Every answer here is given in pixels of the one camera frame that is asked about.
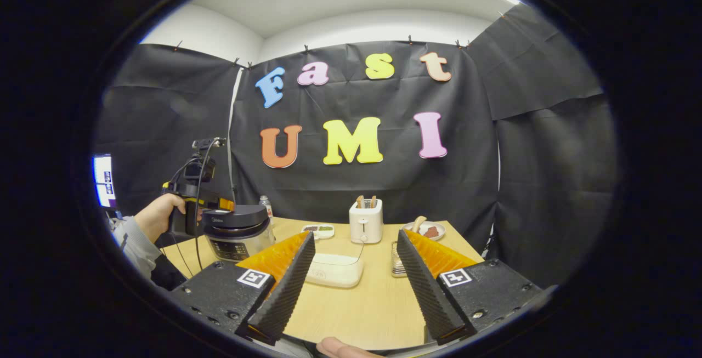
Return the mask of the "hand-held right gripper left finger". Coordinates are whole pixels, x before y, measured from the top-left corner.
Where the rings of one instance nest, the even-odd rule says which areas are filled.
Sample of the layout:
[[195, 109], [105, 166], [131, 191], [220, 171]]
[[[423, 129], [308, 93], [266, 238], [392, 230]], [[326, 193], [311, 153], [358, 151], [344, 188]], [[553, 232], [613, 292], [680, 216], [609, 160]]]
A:
[[202, 323], [274, 345], [286, 328], [315, 254], [303, 231], [233, 263], [216, 261], [171, 295]]

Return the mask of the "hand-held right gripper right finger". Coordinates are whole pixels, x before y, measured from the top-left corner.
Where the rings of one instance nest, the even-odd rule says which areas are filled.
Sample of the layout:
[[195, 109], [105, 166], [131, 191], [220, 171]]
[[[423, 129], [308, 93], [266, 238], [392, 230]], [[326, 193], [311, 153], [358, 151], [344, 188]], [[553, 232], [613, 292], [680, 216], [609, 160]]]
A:
[[439, 345], [494, 328], [544, 293], [502, 261], [474, 261], [414, 231], [398, 233], [397, 253]]

